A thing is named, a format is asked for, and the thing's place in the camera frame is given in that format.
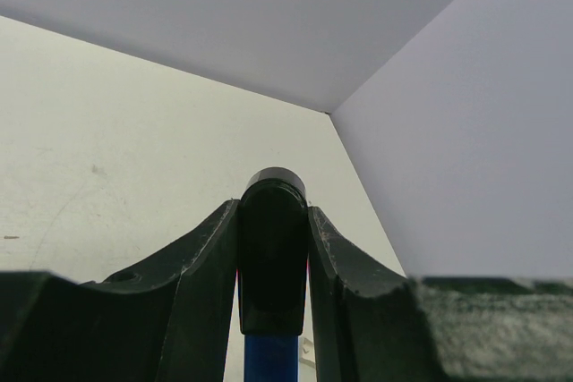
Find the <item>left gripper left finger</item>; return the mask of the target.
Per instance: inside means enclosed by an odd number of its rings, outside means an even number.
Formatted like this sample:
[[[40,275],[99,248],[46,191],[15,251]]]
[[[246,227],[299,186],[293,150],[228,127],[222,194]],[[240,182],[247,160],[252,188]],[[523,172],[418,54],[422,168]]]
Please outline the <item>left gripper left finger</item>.
[[[1,275],[4,381],[219,381],[235,289],[238,203],[100,283]]]

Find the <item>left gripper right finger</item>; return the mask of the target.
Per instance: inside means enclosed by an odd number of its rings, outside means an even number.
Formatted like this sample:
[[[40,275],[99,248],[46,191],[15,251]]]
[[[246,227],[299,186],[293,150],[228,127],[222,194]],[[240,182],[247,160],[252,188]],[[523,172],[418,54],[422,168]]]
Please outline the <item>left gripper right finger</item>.
[[[309,211],[321,381],[569,381],[572,283],[406,278]]]

